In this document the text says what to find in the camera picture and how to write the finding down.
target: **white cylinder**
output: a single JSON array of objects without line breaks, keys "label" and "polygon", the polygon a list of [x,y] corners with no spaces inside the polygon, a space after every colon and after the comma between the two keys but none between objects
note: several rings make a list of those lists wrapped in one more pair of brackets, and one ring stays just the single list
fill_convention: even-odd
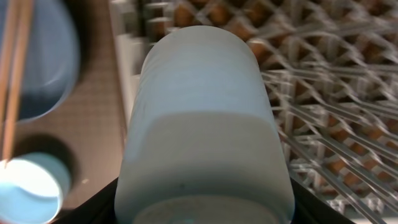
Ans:
[{"label": "white cylinder", "polygon": [[[160,40],[144,62],[130,125],[115,198],[120,223],[142,220],[159,203],[189,207],[191,196],[213,197],[203,206],[221,205],[220,197],[261,205],[268,223],[292,218],[289,173],[259,67],[232,33],[195,26]],[[168,209],[164,222],[195,221],[180,207]]]}]

